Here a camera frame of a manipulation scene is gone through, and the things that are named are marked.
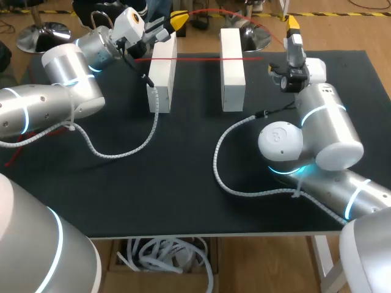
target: yellow part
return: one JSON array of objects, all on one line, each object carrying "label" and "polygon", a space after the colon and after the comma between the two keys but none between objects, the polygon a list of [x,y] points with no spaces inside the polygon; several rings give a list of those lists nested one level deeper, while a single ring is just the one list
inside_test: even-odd
[{"label": "yellow part", "polygon": [[187,20],[189,19],[189,14],[186,13],[186,14],[180,14],[178,16],[176,16],[177,14],[179,13],[184,13],[184,12],[187,12],[186,10],[182,10],[182,11],[174,11],[174,12],[171,12],[171,20],[170,20],[170,23],[172,25],[172,27],[177,31],[179,30],[184,24],[185,22],[187,22]]},{"label": "yellow part", "polygon": [[293,16],[288,17],[287,21],[287,31],[290,29],[300,29],[299,23],[296,21],[296,19]]}]

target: red cable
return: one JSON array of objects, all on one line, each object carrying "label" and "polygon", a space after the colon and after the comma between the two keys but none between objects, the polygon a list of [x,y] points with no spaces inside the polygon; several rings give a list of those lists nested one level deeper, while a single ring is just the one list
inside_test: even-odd
[{"label": "red cable", "polygon": [[[66,130],[65,127],[60,128],[60,129],[58,129],[58,130],[56,130],[56,131],[52,131],[52,132],[48,133],[47,136],[55,136],[56,134],[62,133],[62,132],[65,131],[65,130]],[[30,133],[27,135],[27,139],[29,139],[29,138],[31,138],[31,137],[33,137],[33,136],[35,136],[35,135],[37,135],[37,134],[36,134],[34,131],[33,131],[33,132],[30,132]],[[18,137],[18,140],[17,140],[16,142],[20,142],[20,141],[22,140],[22,138],[23,138],[23,135],[19,136],[19,137]],[[22,150],[22,147],[23,147],[23,146],[18,147],[18,149],[16,150],[16,152],[14,152],[14,154],[12,155],[12,157],[10,158],[10,160],[9,160],[7,163],[4,164],[5,167],[10,167],[10,166],[12,165],[12,163],[15,162],[16,158],[19,156],[19,154],[20,154],[20,152],[21,152],[21,150]]]},{"label": "red cable", "polygon": [[243,58],[140,58],[135,59],[135,62],[151,61],[151,60],[178,60],[178,61],[220,61],[220,60],[262,60],[263,57],[243,57]]},{"label": "red cable", "polygon": [[225,10],[225,9],[219,9],[219,8],[205,8],[205,9],[198,9],[198,10],[193,10],[193,11],[190,11],[189,12],[189,15],[192,15],[192,14],[196,14],[196,13],[200,13],[200,12],[217,12],[217,13],[226,13],[226,14],[231,14],[231,15],[234,15],[234,16],[237,16],[237,17],[240,17],[244,20],[248,20],[250,21],[251,23],[254,23],[256,26],[260,26],[262,27],[266,32],[268,32],[271,37],[277,41],[277,43],[279,43],[281,46],[283,46],[283,43],[275,36],[273,35],[267,27],[263,26],[262,24],[256,22],[255,20],[252,20],[251,18],[249,17],[246,17],[242,14],[239,14],[239,13],[236,13],[236,12],[232,12],[232,11],[229,11],[229,10]]}]

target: yellow-black tape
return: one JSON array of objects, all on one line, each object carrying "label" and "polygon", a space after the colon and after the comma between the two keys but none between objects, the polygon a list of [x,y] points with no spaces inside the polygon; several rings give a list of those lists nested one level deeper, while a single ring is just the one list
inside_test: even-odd
[{"label": "yellow-black tape", "polygon": [[[0,10],[0,13],[14,13],[14,14],[30,14],[30,10]],[[67,14],[67,15],[76,15],[74,11],[71,10],[40,10],[41,14]]]},{"label": "yellow-black tape", "polygon": [[[302,12],[302,13],[289,13],[285,19],[289,16],[391,16],[391,12],[346,12],[346,13],[337,13],[337,12]],[[220,14],[209,14],[213,18],[222,18],[224,16]],[[281,17],[281,14],[278,13],[253,13],[252,16],[258,17]]]},{"label": "yellow-black tape", "polygon": [[[30,10],[0,10],[0,13],[15,13],[15,14],[30,14]],[[67,14],[75,16],[75,12],[71,10],[40,10],[39,13],[42,14]],[[280,17],[281,14],[278,13],[253,13],[253,16],[259,17]],[[391,16],[391,12],[346,12],[346,13],[338,13],[338,12],[302,12],[302,13],[289,13],[288,16]],[[214,18],[222,18],[223,16],[220,14],[210,14],[211,17]]]}]

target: table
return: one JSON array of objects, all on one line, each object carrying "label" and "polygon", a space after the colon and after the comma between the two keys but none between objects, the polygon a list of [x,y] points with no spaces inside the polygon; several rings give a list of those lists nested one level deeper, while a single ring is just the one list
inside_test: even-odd
[{"label": "table", "polygon": [[[327,64],[328,81],[344,102],[365,148],[352,170],[391,188],[391,105],[363,51],[308,52]],[[180,56],[216,57],[217,54]],[[81,135],[65,132],[14,150],[0,150],[0,173],[14,180],[89,237],[156,235],[325,234],[341,226],[305,198],[288,194],[239,198],[214,179],[217,140],[232,124],[257,110],[293,100],[267,74],[269,62],[285,63],[284,53],[261,52],[245,61],[244,111],[221,111],[219,62],[177,62],[172,112],[159,118],[156,134],[140,153],[117,161],[95,157]],[[40,58],[31,63],[37,83],[48,83]],[[78,120],[98,151],[116,154],[140,145],[150,131],[145,87],[122,62],[96,79],[106,97],[99,113]],[[226,185],[251,192],[279,188],[260,156],[257,138],[268,123],[298,124],[295,111],[242,126],[224,142],[219,173]]]}]

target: cardboard box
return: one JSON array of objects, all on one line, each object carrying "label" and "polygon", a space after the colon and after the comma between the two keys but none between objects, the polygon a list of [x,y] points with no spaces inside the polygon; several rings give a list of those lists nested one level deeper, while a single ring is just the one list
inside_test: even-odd
[{"label": "cardboard box", "polygon": [[[204,238],[208,244],[209,260],[213,271],[213,292],[219,292],[218,257],[219,239]],[[126,247],[126,239],[114,240],[109,270],[106,274],[102,293],[199,293],[205,292],[208,286],[208,275],[205,266],[198,267],[191,273],[171,272],[134,272],[122,264],[117,251]]]}]

